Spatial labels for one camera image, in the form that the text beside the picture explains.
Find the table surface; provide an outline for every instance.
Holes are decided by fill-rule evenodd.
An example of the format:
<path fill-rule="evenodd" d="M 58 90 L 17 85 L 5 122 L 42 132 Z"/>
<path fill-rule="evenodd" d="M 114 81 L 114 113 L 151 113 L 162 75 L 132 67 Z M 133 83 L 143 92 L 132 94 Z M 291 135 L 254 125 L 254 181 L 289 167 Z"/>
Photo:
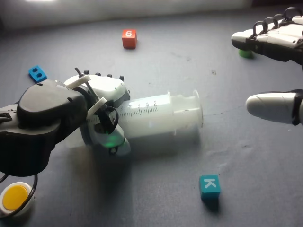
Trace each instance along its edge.
<path fill-rule="evenodd" d="M 241 58 L 231 35 L 285 6 L 116 20 L 18 31 L 0 38 L 0 106 L 18 101 L 40 65 L 64 82 L 74 67 L 125 76 L 131 98 L 191 95 L 196 89 L 204 127 L 131 140 L 132 154 L 109 158 L 102 149 L 52 151 L 38 177 L 28 215 L 0 226 L 302 226 L 303 128 L 250 115 L 246 99 L 303 86 L 300 65 L 264 56 Z M 136 29 L 135 50 L 122 30 Z M 200 175 L 218 174 L 218 204 L 200 200 Z M 9 177 L 0 185 L 33 177 Z"/>

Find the white number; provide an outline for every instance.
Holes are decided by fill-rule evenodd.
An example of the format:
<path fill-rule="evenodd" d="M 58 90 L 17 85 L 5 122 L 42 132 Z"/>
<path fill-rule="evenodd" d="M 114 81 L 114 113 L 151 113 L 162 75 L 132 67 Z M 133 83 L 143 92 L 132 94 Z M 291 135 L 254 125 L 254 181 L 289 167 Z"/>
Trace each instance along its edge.
<path fill-rule="evenodd" d="M 127 32 L 125 33 L 125 35 L 126 35 L 126 36 L 132 36 L 132 31 L 127 31 Z"/>

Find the toy cube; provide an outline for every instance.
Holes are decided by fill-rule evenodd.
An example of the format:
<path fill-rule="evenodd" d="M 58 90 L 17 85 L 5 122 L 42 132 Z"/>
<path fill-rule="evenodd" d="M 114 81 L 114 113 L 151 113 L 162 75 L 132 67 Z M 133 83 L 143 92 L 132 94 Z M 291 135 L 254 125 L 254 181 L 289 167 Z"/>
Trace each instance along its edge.
<path fill-rule="evenodd" d="M 201 199 L 216 199 L 220 194 L 220 184 L 217 175 L 202 175 L 199 178 Z"/>
<path fill-rule="evenodd" d="M 40 83 L 41 81 L 47 79 L 46 74 L 39 66 L 32 67 L 28 73 L 35 83 Z"/>
<path fill-rule="evenodd" d="M 126 49 L 134 49 L 137 45 L 137 31 L 124 30 L 122 35 L 123 47 Z"/>

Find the yellow button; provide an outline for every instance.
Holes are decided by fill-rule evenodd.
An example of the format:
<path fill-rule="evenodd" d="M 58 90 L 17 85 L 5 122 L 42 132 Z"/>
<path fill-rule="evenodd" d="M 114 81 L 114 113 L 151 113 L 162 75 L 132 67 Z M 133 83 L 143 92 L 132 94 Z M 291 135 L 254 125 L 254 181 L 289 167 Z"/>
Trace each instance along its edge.
<path fill-rule="evenodd" d="M 3 196 L 3 206 L 7 210 L 16 210 L 27 199 L 28 193 L 25 187 L 16 185 L 8 189 Z"/>

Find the red cube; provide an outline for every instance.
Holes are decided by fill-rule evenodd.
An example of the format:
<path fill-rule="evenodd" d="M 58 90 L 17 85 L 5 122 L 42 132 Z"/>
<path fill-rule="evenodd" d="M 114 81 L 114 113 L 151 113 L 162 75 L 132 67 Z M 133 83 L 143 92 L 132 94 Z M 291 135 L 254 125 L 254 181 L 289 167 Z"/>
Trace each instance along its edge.
<path fill-rule="evenodd" d="M 134 49 L 137 45 L 137 31 L 124 30 L 122 35 L 123 47 L 126 49 Z"/>

